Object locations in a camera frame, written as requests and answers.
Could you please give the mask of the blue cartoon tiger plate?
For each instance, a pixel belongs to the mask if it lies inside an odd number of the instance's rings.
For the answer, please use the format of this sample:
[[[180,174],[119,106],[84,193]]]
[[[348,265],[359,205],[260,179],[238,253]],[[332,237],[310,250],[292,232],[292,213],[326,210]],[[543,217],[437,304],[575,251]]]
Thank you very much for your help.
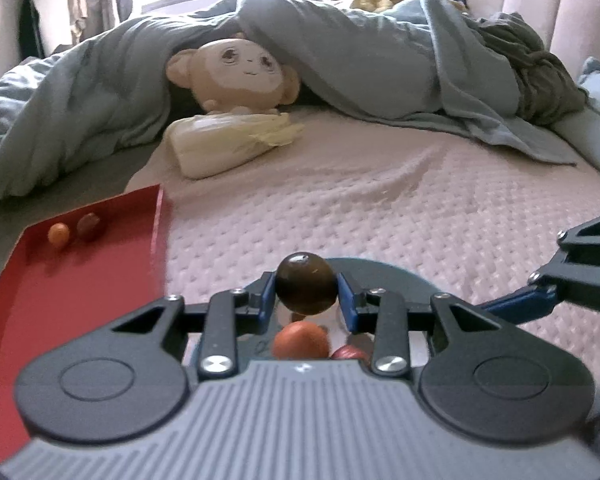
[[[418,275],[397,268],[388,263],[361,258],[327,258],[326,261],[335,272],[350,275],[362,289],[383,287],[402,295],[407,302],[424,304],[438,290]],[[245,366],[253,358],[269,359],[271,344],[275,335],[287,324],[297,321],[294,312],[289,311],[279,300],[276,300],[274,312],[268,330],[264,335],[245,334],[238,337],[238,356],[241,366]],[[330,350],[335,351],[345,344],[352,344],[367,353],[373,351],[372,334],[352,335],[344,322],[339,304],[334,304],[319,315],[312,316],[309,321],[322,326],[328,335]],[[411,361],[415,366],[423,366],[429,359],[426,335],[415,330],[415,323],[410,323]]]

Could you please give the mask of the red cardboard tray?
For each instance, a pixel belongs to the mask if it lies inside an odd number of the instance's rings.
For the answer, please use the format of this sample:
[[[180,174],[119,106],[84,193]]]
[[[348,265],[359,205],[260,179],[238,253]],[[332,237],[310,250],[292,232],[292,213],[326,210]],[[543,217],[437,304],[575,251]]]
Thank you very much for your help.
[[[76,224],[94,212],[102,232],[81,240]],[[47,240],[68,224],[69,244]],[[40,354],[161,297],[171,202],[159,185],[91,203],[28,226],[0,275],[0,462],[29,439],[14,397],[20,370]]]

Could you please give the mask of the plush cabbage toy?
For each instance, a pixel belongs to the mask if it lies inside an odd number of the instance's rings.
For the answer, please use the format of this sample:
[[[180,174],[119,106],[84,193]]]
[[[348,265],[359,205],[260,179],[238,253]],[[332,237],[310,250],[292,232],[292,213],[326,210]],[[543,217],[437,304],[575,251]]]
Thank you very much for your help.
[[[302,130],[287,113],[222,113],[172,122],[164,137],[182,176],[200,180],[291,144]]]

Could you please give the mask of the orange kumquat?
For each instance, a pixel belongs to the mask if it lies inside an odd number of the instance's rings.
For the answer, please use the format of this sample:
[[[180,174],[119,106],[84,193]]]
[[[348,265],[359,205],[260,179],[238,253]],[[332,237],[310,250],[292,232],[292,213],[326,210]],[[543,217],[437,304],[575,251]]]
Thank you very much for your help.
[[[65,248],[71,240],[71,230],[68,224],[56,222],[47,231],[47,240],[57,250]]]

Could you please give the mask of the olive green garment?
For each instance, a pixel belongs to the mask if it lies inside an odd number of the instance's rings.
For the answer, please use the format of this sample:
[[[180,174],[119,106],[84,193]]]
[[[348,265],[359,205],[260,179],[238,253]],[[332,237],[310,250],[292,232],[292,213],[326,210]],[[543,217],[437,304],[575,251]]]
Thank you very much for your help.
[[[488,48],[507,58],[520,93],[517,115],[547,126],[584,110],[588,92],[580,88],[564,63],[547,50],[538,33],[518,13],[497,13],[476,20]]]

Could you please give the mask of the monkey plush toy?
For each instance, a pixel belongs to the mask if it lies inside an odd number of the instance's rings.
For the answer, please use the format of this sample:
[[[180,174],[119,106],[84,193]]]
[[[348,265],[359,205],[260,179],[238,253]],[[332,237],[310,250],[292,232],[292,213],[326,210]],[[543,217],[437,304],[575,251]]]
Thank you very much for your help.
[[[294,68],[244,38],[175,53],[166,62],[166,78],[192,92],[208,114],[275,114],[298,98],[301,87]]]

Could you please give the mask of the grey-blue blanket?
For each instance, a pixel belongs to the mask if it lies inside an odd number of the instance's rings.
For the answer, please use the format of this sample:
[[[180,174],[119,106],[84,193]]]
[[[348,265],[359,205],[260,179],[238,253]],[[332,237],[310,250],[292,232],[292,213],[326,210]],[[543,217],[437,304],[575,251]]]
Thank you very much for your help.
[[[0,200],[151,142],[172,91],[207,113],[266,113],[301,88],[359,120],[452,132],[569,164],[542,128],[588,95],[517,14],[476,20],[450,0],[370,13],[310,0],[222,0],[134,18],[0,78]]]

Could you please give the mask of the dark purple tomato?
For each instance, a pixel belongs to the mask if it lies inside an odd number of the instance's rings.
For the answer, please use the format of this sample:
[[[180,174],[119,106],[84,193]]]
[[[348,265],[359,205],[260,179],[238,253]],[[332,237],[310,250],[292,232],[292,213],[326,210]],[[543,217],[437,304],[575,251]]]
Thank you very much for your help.
[[[294,252],[283,258],[276,269],[275,293],[291,312],[318,315],[336,302],[336,273],[319,255]]]

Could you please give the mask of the small red cherry tomato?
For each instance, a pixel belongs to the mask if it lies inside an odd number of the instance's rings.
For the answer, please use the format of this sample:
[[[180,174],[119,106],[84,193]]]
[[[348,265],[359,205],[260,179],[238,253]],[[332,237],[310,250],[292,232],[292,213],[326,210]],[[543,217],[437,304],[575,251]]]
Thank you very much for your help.
[[[330,356],[332,360],[357,360],[365,364],[370,362],[370,356],[361,348],[355,347],[353,344],[345,344],[339,347]]]

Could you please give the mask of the grey bed sheet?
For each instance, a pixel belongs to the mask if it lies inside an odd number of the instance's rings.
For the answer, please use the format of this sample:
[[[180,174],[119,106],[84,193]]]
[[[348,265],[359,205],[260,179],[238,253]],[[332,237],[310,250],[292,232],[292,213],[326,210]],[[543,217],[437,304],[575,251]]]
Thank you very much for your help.
[[[21,232],[30,224],[99,202],[124,191],[155,151],[156,142],[90,162],[26,196],[0,201],[0,274]]]

